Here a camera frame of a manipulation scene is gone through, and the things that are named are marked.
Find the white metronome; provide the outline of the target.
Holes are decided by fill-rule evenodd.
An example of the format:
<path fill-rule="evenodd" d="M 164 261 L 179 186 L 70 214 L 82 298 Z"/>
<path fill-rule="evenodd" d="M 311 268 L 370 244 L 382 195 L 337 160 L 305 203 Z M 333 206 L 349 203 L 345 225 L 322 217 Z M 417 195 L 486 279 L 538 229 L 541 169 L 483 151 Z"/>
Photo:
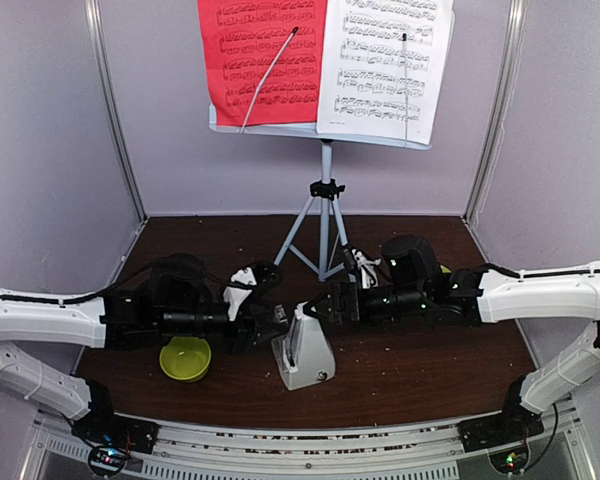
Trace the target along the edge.
<path fill-rule="evenodd" d="M 271 341 L 272 352 L 284 386 L 299 390 L 324 383 L 335 376 L 336 362 L 317 314 L 299 303 L 288 332 Z"/>

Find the white folding music stand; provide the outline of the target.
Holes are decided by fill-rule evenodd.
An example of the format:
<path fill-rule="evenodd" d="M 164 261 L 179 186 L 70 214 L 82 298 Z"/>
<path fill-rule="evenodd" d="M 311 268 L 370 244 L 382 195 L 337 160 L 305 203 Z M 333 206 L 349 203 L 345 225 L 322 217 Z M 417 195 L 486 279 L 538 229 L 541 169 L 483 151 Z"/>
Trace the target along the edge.
<path fill-rule="evenodd" d="M 309 185 L 309 194 L 306 201 L 295 217 L 294 223 L 282 242 L 274 260 L 276 265 L 281 265 L 285 256 L 291 253 L 314 272 L 321 282 L 326 281 L 346 268 L 346 265 L 343 263 L 333 265 L 332 262 L 336 249 L 349 243 L 339 202 L 339 197 L 344 192 L 344 187 L 337 184 L 332 175 L 334 143 L 336 141 L 345 141 L 403 147 L 416 151 L 427 151 L 431 148 L 429 144 L 365 135 L 338 134 L 333 138 L 328 138 L 319 134 L 313 123 L 263 124 L 253 127 L 221 126 L 218 123 L 217 109 L 214 105 L 209 106 L 209 128 L 217 133 L 296 137 L 314 139 L 321 142 L 320 178 Z M 310 209 L 315 204 L 319 206 L 319 254 L 318 260 L 312 261 L 294 245 L 294 240 L 306 217 L 309 215 Z"/>

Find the white sheet music page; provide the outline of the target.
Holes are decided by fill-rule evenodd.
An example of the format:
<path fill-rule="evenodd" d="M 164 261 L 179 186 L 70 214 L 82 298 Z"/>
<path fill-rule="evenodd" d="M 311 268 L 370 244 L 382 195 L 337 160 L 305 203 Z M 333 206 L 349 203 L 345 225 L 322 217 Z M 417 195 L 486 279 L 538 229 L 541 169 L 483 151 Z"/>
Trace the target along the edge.
<path fill-rule="evenodd" d="M 328 2 L 318 133 L 429 145 L 454 20 L 451 1 Z"/>

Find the red sheet music page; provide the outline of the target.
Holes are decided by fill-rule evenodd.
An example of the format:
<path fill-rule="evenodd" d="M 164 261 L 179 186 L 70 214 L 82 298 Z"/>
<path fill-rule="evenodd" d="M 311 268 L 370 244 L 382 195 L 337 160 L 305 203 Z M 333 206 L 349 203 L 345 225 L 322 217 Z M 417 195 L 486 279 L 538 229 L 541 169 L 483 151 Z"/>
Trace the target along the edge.
<path fill-rule="evenodd" d="M 198 3 L 218 125 L 317 120 L 326 11 L 315 0 Z"/>

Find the clear metronome cover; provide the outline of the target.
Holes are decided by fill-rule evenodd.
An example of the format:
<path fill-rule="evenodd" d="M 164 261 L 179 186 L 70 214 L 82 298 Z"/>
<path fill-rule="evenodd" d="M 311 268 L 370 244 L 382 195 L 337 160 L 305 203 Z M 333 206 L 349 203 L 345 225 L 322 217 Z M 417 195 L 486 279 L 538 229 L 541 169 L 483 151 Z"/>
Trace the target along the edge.
<path fill-rule="evenodd" d="M 283 305 L 275 305 L 273 308 L 273 322 L 277 326 L 287 326 L 289 321 Z"/>

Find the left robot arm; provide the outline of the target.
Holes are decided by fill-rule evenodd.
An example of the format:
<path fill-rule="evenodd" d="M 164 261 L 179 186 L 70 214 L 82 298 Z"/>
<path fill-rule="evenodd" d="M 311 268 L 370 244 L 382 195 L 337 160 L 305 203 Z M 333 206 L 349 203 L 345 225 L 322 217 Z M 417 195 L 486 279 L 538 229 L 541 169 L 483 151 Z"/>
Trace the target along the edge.
<path fill-rule="evenodd" d="M 137 350 L 177 336 L 219 334 L 230 352 L 256 346 L 280 331 L 265 294 L 280 284 L 278 266 L 254 262 L 223 280 L 197 257 L 178 253 L 134 273 L 133 288 L 117 280 L 99 291 L 51 295 L 0 288 L 0 383 L 50 407 L 103 444 L 124 433 L 106 386 L 63 374 L 16 347 L 18 341 L 91 349 Z"/>

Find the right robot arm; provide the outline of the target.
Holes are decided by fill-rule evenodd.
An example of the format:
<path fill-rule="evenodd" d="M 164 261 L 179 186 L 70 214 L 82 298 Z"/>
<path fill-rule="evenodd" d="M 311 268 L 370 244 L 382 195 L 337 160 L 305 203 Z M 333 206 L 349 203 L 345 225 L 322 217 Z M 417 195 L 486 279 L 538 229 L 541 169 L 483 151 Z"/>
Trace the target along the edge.
<path fill-rule="evenodd" d="M 492 263 L 449 271 L 424 237 L 400 235 L 381 247 L 373 261 L 346 251 L 356 277 L 336 283 L 301 307 L 301 312 L 334 323 L 383 322 L 421 315 L 456 326 L 501 321 L 580 318 L 580 336 L 545 366 L 509 387 L 503 412 L 493 419 L 499 440 L 515 440 L 531 416 L 600 372 L 600 260 L 572 267 L 510 270 Z"/>

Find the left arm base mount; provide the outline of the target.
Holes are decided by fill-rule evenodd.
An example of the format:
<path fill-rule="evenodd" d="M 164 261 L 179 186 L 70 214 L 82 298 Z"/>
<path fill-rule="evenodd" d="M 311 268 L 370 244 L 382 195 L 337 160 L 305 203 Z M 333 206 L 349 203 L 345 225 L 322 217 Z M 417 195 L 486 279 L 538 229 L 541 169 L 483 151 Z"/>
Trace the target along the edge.
<path fill-rule="evenodd" d="M 116 414 L 105 385 L 94 380 L 87 380 L 86 385 L 91 395 L 88 411 L 85 416 L 71 421 L 72 434 L 93 444 L 151 454 L 159 425 Z"/>

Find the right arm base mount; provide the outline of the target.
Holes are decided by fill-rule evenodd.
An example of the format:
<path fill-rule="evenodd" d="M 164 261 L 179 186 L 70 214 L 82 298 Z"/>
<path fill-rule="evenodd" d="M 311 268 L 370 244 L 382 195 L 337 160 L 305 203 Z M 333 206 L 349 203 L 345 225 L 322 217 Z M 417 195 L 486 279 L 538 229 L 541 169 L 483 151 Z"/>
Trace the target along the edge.
<path fill-rule="evenodd" d="M 458 424 L 465 452 L 523 441 L 544 432 L 539 413 L 522 406 L 523 377 L 509 386 L 500 413 L 464 420 Z"/>

